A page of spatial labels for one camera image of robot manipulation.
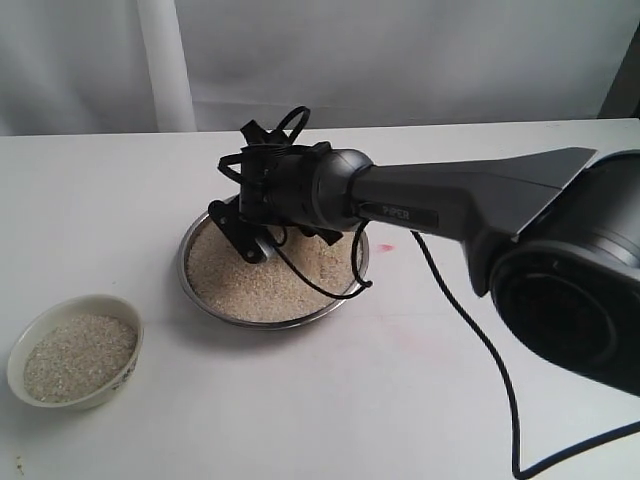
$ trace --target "white wall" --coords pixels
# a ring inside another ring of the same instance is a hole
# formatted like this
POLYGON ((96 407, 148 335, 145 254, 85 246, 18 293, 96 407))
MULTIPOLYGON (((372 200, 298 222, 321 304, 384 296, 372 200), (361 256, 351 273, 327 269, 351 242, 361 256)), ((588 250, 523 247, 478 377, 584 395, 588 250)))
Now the white wall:
MULTIPOLYGON (((176 0, 198 128, 592 118, 637 0, 176 0)), ((133 0, 4 0, 0 134, 157 128, 133 0)))

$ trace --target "metal bowl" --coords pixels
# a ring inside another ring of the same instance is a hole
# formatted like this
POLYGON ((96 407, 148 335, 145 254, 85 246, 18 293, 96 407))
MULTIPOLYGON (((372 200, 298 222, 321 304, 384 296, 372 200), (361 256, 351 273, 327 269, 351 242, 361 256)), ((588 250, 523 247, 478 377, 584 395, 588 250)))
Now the metal bowl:
MULTIPOLYGON (((206 303, 204 303, 196 292, 191 287, 189 283, 189 279, 187 278, 187 260, 189 259, 189 252, 191 251, 191 247, 193 242, 197 238, 198 234, 202 231, 202 229, 207 225, 206 221, 209 220, 209 214, 207 212, 203 213, 194 223, 189 227, 187 233, 184 235, 182 242, 180 243, 180 249, 178 251, 178 277, 180 278, 180 284, 182 285, 182 289, 187 294, 187 296, 191 299, 193 303, 195 303, 203 312, 205 312, 210 317, 220 319, 223 322, 231 323, 232 325, 237 325, 239 327, 245 328, 253 328, 256 330, 283 330, 285 328, 293 328, 298 327, 300 325, 305 325, 309 322, 317 320, 318 318, 324 317, 328 313, 334 311, 340 305, 342 305, 345 300, 332 300, 326 307, 321 308, 320 310, 305 315, 303 317, 294 318, 292 320, 286 320, 282 322, 253 322, 249 320, 243 320, 241 318, 230 317, 221 313, 213 308, 209 307, 206 303)), ((362 252, 362 260, 360 262, 360 275, 364 276, 367 272, 367 267, 369 266, 369 240, 367 238, 366 233, 362 233, 360 237, 360 251, 362 252)), ((353 283, 349 286, 349 288, 344 292, 345 294, 351 293, 358 288, 358 284, 354 280, 353 283)))

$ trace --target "table surface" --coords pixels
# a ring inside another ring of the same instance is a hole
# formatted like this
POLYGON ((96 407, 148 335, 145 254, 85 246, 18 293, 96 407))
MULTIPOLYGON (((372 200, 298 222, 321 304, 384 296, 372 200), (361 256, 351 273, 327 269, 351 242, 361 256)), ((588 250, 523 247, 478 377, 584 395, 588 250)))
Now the table surface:
MULTIPOLYGON (((378 164, 495 159, 565 146, 640 148, 637 120, 304 132, 378 164)), ((370 225, 371 291, 283 332, 211 321, 180 290, 184 232, 213 198, 238 133, 0 138, 0 358, 41 311, 87 293, 140 311, 138 368, 84 412, 21 404, 0 382, 0 478, 508 479, 510 423, 491 358, 452 311, 408 231, 370 225)), ((523 465, 635 421, 640 399, 554 367, 474 297, 460 247, 429 239, 491 336, 520 401, 523 465)), ((544 479, 640 478, 640 436, 544 479)))

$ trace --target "uncooked rice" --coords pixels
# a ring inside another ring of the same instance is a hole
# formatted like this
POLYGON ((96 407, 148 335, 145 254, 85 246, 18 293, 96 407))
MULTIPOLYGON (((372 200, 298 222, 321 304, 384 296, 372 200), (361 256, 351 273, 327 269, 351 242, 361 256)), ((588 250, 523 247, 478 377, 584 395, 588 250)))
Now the uncooked rice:
POLYGON ((79 315, 49 332, 27 358, 24 386, 36 400, 77 400, 112 380, 137 342, 131 326, 114 317, 79 315))
MULTIPOLYGON (((288 236, 282 250, 307 278, 332 293, 348 290, 353 282, 353 233, 346 233, 333 246, 318 236, 305 237, 297 228, 289 228, 288 236)), ((298 319, 333 301, 305 285, 275 254, 258 265, 245 262, 210 221, 193 242, 187 278, 210 308, 251 322, 298 319)))

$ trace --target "pink mark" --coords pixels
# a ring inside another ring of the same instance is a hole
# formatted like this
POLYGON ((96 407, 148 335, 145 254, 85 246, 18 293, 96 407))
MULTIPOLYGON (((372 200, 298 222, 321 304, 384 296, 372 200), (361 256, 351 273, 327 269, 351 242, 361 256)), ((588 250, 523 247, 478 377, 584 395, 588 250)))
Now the pink mark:
POLYGON ((376 247, 376 252, 378 253, 387 253, 391 250, 394 250, 396 247, 393 245, 389 245, 388 243, 381 243, 376 247))

